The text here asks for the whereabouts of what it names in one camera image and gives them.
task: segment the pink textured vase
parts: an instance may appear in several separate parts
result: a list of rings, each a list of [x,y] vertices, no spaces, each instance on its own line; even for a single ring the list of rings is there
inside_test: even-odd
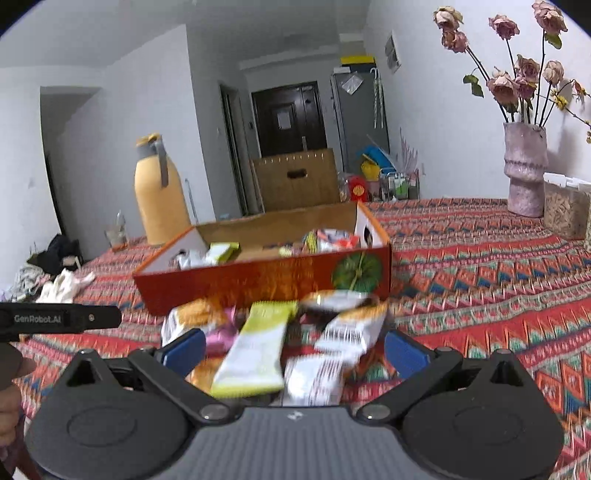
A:
[[[505,175],[509,211],[526,217],[544,214],[544,172],[548,167],[546,130],[538,125],[505,124]]]

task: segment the gray refrigerator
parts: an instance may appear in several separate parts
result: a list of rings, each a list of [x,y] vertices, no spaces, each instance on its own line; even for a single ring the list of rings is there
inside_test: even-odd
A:
[[[352,95],[341,88],[342,82],[351,77],[351,73],[333,74],[330,81],[339,127],[343,169],[348,173],[362,174],[359,153],[372,144],[368,136],[387,153],[390,152],[390,147],[385,110],[384,127],[378,116],[377,128],[374,128],[374,74],[357,72],[356,75],[363,79],[363,83]]]

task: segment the white wall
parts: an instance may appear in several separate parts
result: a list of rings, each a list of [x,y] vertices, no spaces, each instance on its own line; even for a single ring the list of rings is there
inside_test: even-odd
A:
[[[324,130],[326,131],[326,144],[335,151],[336,167],[339,171],[342,171],[343,161],[340,155],[339,129],[333,108],[332,87],[330,86],[330,76],[333,73],[333,68],[338,66],[340,66],[340,59],[335,55],[321,59],[294,60],[258,67],[245,71],[245,75],[248,90],[251,93],[284,85],[318,82]]]
[[[152,132],[162,134],[183,187],[184,179],[190,180],[199,220],[213,220],[185,26],[108,67],[102,86],[67,123],[58,139],[60,152],[54,156],[61,159],[56,169],[70,185],[70,201],[61,209],[70,218],[69,234],[80,239],[85,258],[107,249],[104,229],[119,210],[131,236],[144,234],[134,194],[135,142]]]
[[[505,14],[519,25],[521,34],[511,40],[514,57],[521,53],[541,60],[542,30],[531,4],[532,0],[452,3],[464,15],[462,31],[490,72],[494,66],[511,69],[505,42],[488,26],[488,18],[496,14]],[[433,23],[433,11],[440,5],[439,0],[371,2],[365,47],[375,55],[382,73],[391,151],[401,151],[402,127],[409,145],[418,150],[419,163],[424,163],[424,197],[506,197],[503,117],[488,90],[481,99],[462,84],[475,65],[467,54],[453,54],[441,46],[441,31]],[[547,60],[562,61],[567,77],[591,89],[591,40],[574,21],[567,19],[567,24],[563,49],[547,44]],[[394,75],[384,57],[392,30],[402,63]],[[572,107],[577,113],[581,110],[574,101]],[[591,118],[589,108],[584,115]],[[550,169],[591,180],[591,147],[585,141],[584,125],[555,111],[547,129]]]
[[[4,172],[0,203],[5,234],[0,237],[0,288],[12,284],[30,255],[60,232],[51,201],[41,140],[40,90],[100,86],[102,71],[87,67],[0,69],[0,132]]]
[[[47,182],[39,105],[38,86],[0,89],[0,288],[12,284],[34,243],[44,249],[60,231]]]
[[[194,29],[187,29],[187,41],[195,110],[201,132],[203,158],[213,209],[218,219],[240,218],[242,214],[232,173],[220,84],[238,90],[240,93],[243,122],[246,125],[245,141],[249,156],[257,157],[256,136],[254,131],[248,129],[248,122],[254,124],[254,121],[249,106],[246,81],[244,75],[238,70],[236,62],[227,58],[224,52],[218,51],[215,44],[201,37]],[[256,199],[248,160],[248,158],[241,158],[241,166],[249,207],[254,213]]]

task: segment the white snack wrapper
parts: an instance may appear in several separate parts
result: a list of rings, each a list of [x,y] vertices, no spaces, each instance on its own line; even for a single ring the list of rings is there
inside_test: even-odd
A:
[[[340,313],[326,326],[314,348],[347,358],[361,357],[378,341],[387,311],[388,305],[382,303]]]
[[[307,355],[290,358],[285,368],[284,407],[338,405],[343,395],[343,358]]]

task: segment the plastic bag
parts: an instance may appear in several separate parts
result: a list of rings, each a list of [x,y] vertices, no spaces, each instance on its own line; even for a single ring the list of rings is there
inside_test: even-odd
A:
[[[353,95],[361,84],[363,79],[356,73],[352,74],[349,78],[341,82],[340,87],[347,92],[349,95]]]

